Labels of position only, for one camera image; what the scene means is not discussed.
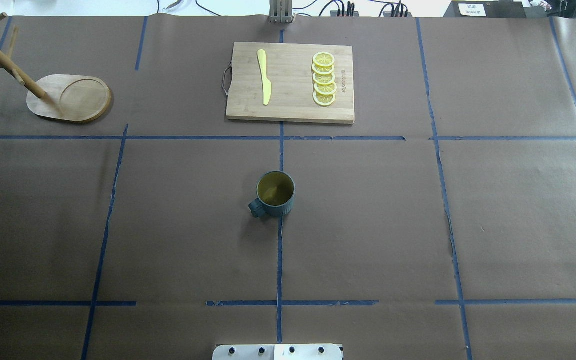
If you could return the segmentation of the teal mug yellow inside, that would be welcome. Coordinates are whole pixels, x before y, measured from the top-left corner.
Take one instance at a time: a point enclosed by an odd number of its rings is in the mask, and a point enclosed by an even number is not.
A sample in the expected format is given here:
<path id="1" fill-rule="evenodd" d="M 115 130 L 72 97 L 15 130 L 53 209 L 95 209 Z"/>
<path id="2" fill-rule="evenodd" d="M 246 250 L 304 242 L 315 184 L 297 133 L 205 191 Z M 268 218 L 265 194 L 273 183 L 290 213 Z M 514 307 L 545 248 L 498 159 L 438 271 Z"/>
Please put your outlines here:
<path id="1" fill-rule="evenodd" d="M 256 198 L 248 205 L 252 217 L 288 215 L 294 208 L 296 191 L 297 186 L 288 173 L 270 171 L 263 174 L 255 187 Z"/>

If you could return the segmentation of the wooden cup rack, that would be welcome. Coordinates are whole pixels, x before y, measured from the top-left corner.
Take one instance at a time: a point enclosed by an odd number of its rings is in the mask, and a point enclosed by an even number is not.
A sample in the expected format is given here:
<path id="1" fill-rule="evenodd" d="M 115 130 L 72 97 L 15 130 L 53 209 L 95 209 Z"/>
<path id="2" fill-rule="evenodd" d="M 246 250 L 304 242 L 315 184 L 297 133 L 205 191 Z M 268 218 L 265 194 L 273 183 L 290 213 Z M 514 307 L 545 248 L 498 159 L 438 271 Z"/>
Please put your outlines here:
<path id="1" fill-rule="evenodd" d="M 7 17 L 6 13 L 0 13 L 0 22 Z M 28 90 L 26 105 L 33 114 L 48 120 L 85 124 L 102 117 L 110 109 L 112 91 L 97 77 L 52 74 L 33 80 L 12 60 L 18 33 L 16 26 L 7 52 L 0 50 L 0 69 Z"/>

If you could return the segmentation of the lemon slice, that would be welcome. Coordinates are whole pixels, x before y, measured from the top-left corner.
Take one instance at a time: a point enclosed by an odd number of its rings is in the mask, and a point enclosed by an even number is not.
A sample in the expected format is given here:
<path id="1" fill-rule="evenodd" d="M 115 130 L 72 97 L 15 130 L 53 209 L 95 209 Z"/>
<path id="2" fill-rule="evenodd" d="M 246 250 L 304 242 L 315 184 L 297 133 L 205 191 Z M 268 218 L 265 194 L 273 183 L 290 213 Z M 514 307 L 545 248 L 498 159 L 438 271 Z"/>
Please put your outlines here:
<path id="1" fill-rule="evenodd" d="M 333 96 L 336 94 L 336 91 L 338 89 L 337 84 L 335 82 L 327 84 L 320 84 L 314 82 L 313 88 L 315 93 L 321 96 Z"/>
<path id="2" fill-rule="evenodd" d="M 312 80 L 316 85 L 331 85 L 336 82 L 336 75 L 334 73 L 313 73 Z"/>
<path id="3" fill-rule="evenodd" d="M 313 96 L 314 103 L 321 106 L 321 107 L 329 107 L 329 106 L 333 105 L 334 102 L 336 101 L 336 94 L 335 93 L 322 94 L 322 93 L 319 93 L 317 91 L 313 91 L 312 96 Z"/>
<path id="4" fill-rule="evenodd" d="M 333 75 L 335 71 L 335 66 L 332 64 L 331 66 L 319 66 L 315 63 L 311 65 L 311 70 L 313 71 L 314 75 Z"/>
<path id="5" fill-rule="evenodd" d="M 315 53 L 311 61 L 318 68 L 331 68 L 336 63 L 336 58 L 329 52 L 321 51 Z"/>

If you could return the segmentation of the yellow plastic knife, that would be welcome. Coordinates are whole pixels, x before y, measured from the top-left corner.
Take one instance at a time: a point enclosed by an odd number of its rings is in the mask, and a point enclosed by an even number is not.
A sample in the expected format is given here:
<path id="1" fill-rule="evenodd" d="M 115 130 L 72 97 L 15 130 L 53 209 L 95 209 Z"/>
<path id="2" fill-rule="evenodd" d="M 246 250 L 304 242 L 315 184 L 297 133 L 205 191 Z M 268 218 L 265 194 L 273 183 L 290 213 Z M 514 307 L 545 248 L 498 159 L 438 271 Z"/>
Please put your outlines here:
<path id="1" fill-rule="evenodd" d="M 257 51 L 257 60 L 260 69 L 260 76 L 262 78 L 262 104 L 268 106 L 272 98 L 272 82 L 268 77 L 267 53 L 263 48 L 260 48 Z"/>

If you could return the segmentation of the wooden cutting board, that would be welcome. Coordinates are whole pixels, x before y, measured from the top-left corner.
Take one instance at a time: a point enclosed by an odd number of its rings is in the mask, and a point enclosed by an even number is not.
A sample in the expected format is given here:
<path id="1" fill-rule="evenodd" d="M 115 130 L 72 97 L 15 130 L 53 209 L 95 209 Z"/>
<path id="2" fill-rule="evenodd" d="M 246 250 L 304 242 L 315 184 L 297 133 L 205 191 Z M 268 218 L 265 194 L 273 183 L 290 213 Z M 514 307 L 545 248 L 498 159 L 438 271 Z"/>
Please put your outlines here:
<path id="1" fill-rule="evenodd" d="M 267 75 L 272 82 L 269 105 L 263 105 L 260 49 L 267 53 Z M 335 57 L 336 100 L 329 106 L 313 100 L 313 55 L 322 51 Z M 354 50 L 350 46 L 236 42 L 231 71 L 225 113 L 229 120 L 334 125 L 355 121 Z"/>

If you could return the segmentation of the white pillar with base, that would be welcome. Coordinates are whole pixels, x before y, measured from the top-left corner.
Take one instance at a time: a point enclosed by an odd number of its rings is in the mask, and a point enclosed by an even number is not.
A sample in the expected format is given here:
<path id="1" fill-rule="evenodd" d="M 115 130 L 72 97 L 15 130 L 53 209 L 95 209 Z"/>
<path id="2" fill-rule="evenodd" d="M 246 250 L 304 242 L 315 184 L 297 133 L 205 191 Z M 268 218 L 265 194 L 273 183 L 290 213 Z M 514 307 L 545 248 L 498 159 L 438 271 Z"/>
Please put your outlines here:
<path id="1" fill-rule="evenodd" d="M 222 344 L 213 360 L 343 360 L 343 347 L 333 343 Z"/>

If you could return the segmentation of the orange black adapter far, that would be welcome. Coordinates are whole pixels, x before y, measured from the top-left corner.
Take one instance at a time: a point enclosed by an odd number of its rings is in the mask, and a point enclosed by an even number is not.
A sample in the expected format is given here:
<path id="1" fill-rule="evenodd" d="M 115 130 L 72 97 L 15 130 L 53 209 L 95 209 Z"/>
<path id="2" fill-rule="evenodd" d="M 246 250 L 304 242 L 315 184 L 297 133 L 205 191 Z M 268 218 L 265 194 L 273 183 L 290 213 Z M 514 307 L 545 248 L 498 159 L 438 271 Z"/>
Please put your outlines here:
<path id="1" fill-rule="evenodd" d="M 352 1 L 334 1 L 333 3 L 337 9 L 330 11 L 332 18 L 358 18 L 360 16 L 355 9 L 355 3 Z"/>

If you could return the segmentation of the orange black adapter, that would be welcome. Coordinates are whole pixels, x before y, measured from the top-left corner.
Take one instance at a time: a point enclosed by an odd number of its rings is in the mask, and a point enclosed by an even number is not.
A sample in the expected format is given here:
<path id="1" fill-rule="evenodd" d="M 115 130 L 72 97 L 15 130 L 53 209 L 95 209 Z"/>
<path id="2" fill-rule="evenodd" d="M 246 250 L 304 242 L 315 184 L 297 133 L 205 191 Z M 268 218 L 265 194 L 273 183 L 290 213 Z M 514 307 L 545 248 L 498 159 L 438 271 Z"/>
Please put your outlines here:
<path id="1" fill-rule="evenodd" d="M 332 18 L 358 18 L 360 16 L 355 9 L 355 3 L 352 1 L 334 1 L 333 3 L 337 9 L 330 11 Z"/>
<path id="2" fill-rule="evenodd" d="M 380 18 L 409 18 L 409 16 L 409 7 L 402 1 L 387 2 L 379 12 Z"/>

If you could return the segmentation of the orange black adapter near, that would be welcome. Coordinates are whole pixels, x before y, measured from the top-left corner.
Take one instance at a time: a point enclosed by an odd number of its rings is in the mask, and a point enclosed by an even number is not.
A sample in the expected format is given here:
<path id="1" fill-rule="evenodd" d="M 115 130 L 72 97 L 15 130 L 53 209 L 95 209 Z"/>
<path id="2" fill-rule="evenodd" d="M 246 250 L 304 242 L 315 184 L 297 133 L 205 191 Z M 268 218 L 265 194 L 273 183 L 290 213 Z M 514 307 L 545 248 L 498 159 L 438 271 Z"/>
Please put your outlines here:
<path id="1" fill-rule="evenodd" d="M 409 18 L 409 16 L 409 7 L 402 1 L 387 2 L 379 12 L 380 18 Z"/>

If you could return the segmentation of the black box white label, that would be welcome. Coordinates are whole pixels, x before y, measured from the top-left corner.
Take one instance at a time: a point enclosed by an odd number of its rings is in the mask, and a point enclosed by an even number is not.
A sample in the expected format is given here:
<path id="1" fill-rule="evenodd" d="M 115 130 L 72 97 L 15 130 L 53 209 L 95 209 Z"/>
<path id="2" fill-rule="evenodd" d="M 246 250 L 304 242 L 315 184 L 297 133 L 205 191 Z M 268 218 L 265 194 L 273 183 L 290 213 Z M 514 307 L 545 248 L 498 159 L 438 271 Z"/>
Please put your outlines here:
<path id="1" fill-rule="evenodd" d="M 524 5 L 513 0 L 454 0 L 443 18 L 526 19 Z"/>

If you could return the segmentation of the aluminium frame post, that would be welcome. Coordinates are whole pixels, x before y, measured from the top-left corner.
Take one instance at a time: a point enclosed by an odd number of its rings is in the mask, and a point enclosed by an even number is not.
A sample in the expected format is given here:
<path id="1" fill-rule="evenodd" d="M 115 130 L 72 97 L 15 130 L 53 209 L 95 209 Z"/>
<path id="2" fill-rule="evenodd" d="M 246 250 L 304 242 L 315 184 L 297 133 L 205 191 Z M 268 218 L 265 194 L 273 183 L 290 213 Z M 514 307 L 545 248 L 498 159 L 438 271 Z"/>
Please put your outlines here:
<path id="1" fill-rule="evenodd" d="M 295 14 L 292 0 L 270 0 L 269 22 L 274 24 L 290 24 Z"/>

